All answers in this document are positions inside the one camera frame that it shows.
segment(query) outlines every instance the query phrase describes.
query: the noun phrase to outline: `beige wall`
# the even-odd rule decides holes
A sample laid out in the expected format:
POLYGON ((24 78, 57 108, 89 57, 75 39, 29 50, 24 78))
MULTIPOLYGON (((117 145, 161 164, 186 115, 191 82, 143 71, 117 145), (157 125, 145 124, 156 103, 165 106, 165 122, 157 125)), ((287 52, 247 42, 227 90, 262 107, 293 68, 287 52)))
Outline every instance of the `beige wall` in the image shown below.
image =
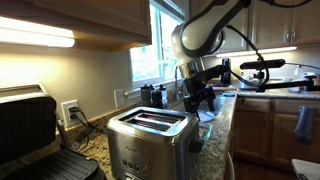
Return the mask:
MULTIPOLYGON (((283 53, 273 53, 273 54, 262 54, 265 60, 271 59, 284 59, 288 63, 301 63, 307 65, 313 65, 320 67, 320 47, 309 47, 297 49, 295 51, 283 52, 283 53)), ((256 61, 257 56, 240 56, 240 57, 230 57, 232 70, 239 74, 239 66, 243 62, 256 61)), ((205 68, 210 68, 214 65, 221 64, 222 58, 217 57, 205 57, 203 58, 205 68)), ((284 65, 281 68, 270 69, 271 78, 284 78, 292 77, 296 66, 294 65, 284 65)), ((305 72, 316 72, 320 74, 320 70, 303 67, 305 72)))
MULTIPOLYGON (((101 52, 0 44, 0 85, 40 82, 57 101, 77 99, 91 119, 115 110, 113 91, 131 88, 129 51, 101 52)), ((125 98, 125 104, 133 100, 125 98)))

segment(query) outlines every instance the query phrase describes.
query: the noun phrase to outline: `toaster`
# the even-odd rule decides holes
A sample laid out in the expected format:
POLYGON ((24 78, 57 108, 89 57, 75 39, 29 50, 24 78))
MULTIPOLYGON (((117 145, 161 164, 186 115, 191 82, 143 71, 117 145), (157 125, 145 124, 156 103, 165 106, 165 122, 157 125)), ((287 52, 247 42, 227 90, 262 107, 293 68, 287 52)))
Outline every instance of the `toaster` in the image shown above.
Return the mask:
POLYGON ((122 180, 195 179, 199 120, 191 113, 137 107, 107 123, 112 175, 122 180))

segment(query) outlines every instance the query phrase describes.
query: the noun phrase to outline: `wall outlet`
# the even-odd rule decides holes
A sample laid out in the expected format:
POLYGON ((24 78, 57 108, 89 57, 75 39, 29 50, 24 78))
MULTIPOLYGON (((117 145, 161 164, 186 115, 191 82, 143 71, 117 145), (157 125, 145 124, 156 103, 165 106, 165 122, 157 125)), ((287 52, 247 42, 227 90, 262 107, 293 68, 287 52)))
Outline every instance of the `wall outlet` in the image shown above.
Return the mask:
POLYGON ((78 101, 77 100, 72 100, 72 101, 61 103, 63 120, 64 120, 64 127, 66 127, 66 128, 67 127, 72 127, 72 126, 75 126, 75 125, 81 123, 77 119, 71 119, 70 118, 70 115, 71 115, 70 112, 69 112, 69 108, 70 107, 79 107, 78 101))
POLYGON ((116 104, 116 108, 124 105, 124 97, 123 97, 122 89, 114 90, 114 101, 116 104))

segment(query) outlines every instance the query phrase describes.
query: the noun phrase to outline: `kitchen counter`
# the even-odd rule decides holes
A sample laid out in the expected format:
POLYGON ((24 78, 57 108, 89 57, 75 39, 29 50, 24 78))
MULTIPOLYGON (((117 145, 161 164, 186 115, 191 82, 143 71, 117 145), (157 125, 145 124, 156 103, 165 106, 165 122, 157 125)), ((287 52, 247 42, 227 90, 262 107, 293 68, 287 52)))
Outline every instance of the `kitchen counter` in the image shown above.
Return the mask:
POLYGON ((230 91, 238 95, 238 97, 252 97, 252 98, 281 98, 281 99, 309 99, 315 100, 320 99, 320 92, 319 91, 309 91, 309 92, 302 92, 302 93, 292 93, 289 92, 287 89, 269 89, 266 90, 264 93, 255 92, 255 91, 247 91, 247 90, 237 90, 237 91, 230 91))
MULTIPOLYGON (((256 93, 254 91, 228 92, 235 93, 236 97, 227 97, 219 115, 215 117, 214 121, 208 122, 209 124, 213 125, 213 131, 210 135, 210 138, 207 141, 205 141, 205 148, 200 152, 200 172, 198 174, 197 180, 224 179, 226 159, 233 135, 232 119, 237 97, 320 100, 319 92, 301 94, 290 93, 286 89, 271 89, 266 90, 265 93, 256 93)), ((125 112, 128 109, 132 109, 134 107, 136 107, 136 105, 118 110, 114 113, 110 113, 100 119, 97 119, 96 121, 94 121, 93 124, 101 129, 105 129, 106 122, 111 117, 121 112, 125 112)), ((69 137, 73 139, 74 136, 77 135, 80 131, 81 129, 69 131, 69 137)), ((112 177, 111 172, 109 147, 107 139, 108 137, 106 135, 98 135, 95 133, 93 133, 91 137, 92 140, 90 140, 87 147, 83 149, 80 153, 83 153, 84 155, 90 158, 96 159, 99 162, 101 169, 104 170, 104 172, 106 173, 107 178, 110 180, 114 179, 112 177)), ((46 151, 52 152, 54 150, 57 150, 59 148, 59 144, 60 138, 57 138, 55 143, 52 143, 50 147, 46 148, 46 151)), ((5 175, 12 170, 14 170, 12 163, 8 163, 5 166, 0 166, 0 174, 5 175)))

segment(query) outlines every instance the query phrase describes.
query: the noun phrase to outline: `toaster slot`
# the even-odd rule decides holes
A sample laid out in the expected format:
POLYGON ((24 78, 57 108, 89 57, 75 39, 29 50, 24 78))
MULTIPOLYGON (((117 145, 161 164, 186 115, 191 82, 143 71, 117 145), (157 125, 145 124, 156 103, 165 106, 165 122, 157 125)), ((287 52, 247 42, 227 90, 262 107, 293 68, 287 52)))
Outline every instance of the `toaster slot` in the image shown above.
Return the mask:
POLYGON ((167 131, 170 128, 170 126, 168 126, 168 125, 142 121, 142 120, 139 120, 139 119, 131 119, 130 121, 127 121, 127 123, 136 124, 136 125, 139 125, 139 126, 143 126, 143 127, 147 127, 147 128, 163 131, 163 132, 167 131))
POLYGON ((184 119, 184 117, 180 117, 180 116, 161 116, 158 114, 150 114, 150 113, 142 113, 140 115, 138 115, 137 117, 139 118, 144 118, 144 119, 149 119, 149 120, 153 120, 153 121, 159 121, 159 122, 165 122, 165 123, 169 123, 169 124, 175 124, 178 121, 182 121, 184 119))

